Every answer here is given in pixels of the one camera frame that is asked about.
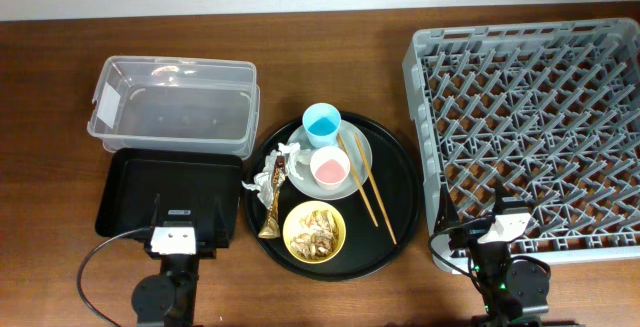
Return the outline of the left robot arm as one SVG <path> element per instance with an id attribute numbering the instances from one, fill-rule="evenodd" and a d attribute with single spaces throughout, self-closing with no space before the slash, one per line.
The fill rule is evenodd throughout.
<path id="1" fill-rule="evenodd" d="M 219 248 L 230 245 L 224 203 L 215 197 L 165 206 L 156 197 L 149 229 L 145 251 L 160 261 L 160 272 L 143 278 L 132 292 L 136 324 L 192 326 L 200 261 L 214 259 Z"/>

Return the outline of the pink cup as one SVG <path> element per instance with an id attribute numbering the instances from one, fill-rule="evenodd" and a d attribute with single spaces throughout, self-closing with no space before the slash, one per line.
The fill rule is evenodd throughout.
<path id="1" fill-rule="evenodd" d="M 325 190 L 335 190 L 340 187 L 349 176 L 350 167 L 347 154 L 336 146 L 316 150 L 310 160 L 312 176 Z"/>

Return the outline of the food scraps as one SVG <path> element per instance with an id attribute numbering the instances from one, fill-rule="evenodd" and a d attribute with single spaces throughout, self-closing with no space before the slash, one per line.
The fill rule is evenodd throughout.
<path id="1" fill-rule="evenodd" d="M 329 210 L 316 210 L 299 221 L 300 231 L 290 247 L 305 260 L 328 258 L 335 250 L 339 229 Z"/>

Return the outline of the yellow bowl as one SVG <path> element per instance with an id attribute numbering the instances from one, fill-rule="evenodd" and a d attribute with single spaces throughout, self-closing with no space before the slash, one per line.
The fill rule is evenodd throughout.
<path id="1" fill-rule="evenodd" d="M 290 247 L 290 242 L 292 238 L 300 231 L 300 219 L 316 210 L 329 210 L 331 212 L 339 229 L 338 241 L 334 252 L 328 258 L 315 261 L 305 260 L 293 251 L 293 249 Z M 282 226 L 282 237 L 285 243 L 285 247 L 294 258 L 307 264 L 320 264 L 334 258 L 343 248 L 346 242 L 346 236 L 346 224 L 342 215 L 335 207 L 322 201 L 308 201 L 296 206 L 289 212 Z"/>

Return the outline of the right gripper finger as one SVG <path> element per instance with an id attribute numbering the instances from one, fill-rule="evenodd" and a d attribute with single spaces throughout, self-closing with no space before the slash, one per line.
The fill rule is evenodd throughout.
<path id="1" fill-rule="evenodd" d="M 497 184 L 494 189 L 495 201 L 493 213 L 495 215 L 504 214 L 507 209 L 513 207 L 514 196 L 502 185 Z"/>
<path id="2" fill-rule="evenodd" d="M 440 187 L 439 208 L 434 224 L 434 232 L 444 232 L 447 228 L 455 227 L 459 224 L 459 216 L 456 206 L 451 198 L 446 186 Z"/>

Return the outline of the white tissue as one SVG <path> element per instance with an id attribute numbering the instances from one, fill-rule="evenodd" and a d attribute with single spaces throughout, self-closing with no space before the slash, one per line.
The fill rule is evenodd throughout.
<path id="1" fill-rule="evenodd" d="M 270 209 L 274 200 L 272 178 L 274 177 L 276 159 L 278 157 L 284 158 L 284 170 L 287 178 L 295 177 L 304 180 L 304 177 L 297 170 L 297 165 L 309 166 L 311 155 L 312 150 L 303 149 L 298 142 L 291 144 L 279 143 L 278 148 L 272 150 L 265 158 L 263 170 L 253 177 L 251 183 L 243 182 L 243 188 L 249 191 L 256 191 L 260 202 L 267 209 Z"/>

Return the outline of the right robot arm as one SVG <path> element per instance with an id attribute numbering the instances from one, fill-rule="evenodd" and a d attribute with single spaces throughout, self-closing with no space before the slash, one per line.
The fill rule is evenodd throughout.
<path id="1" fill-rule="evenodd" d="M 549 311 L 551 268 L 530 256 L 513 256 L 509 250 L 511 243 L 524 234 L 531 219 L 531 206 L 501 184 L 495 186 L 494 196 L 488 214 L 462 221 L 448 189 L 441 187 L 439 210 L 429 240 L 447 236 L 450 250 L 469 253 L 467 267 L 457 267 L 434 248 L 430 252 L 469 278 L 481 294 L 485 314 L 474 316 L 473 326 L 540 326 L 540 316 Z"/>

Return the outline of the brown gold snack wrapper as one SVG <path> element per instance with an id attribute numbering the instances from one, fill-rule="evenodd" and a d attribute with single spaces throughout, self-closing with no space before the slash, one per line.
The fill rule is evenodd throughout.
<path id="1" fill-rule="evenodd" d="M 278 208 L 280 189 L 286 180 L 285 157 L 280 155 L 276 158 L 274 164 L 274 172 L 272 176 L 271 186 L 273 190 L 273 199 L 271 206 L 268 208 L 265 222 L 258 233 L 261 239 L 275 239 L 281 235 L 278 224 Z"/>

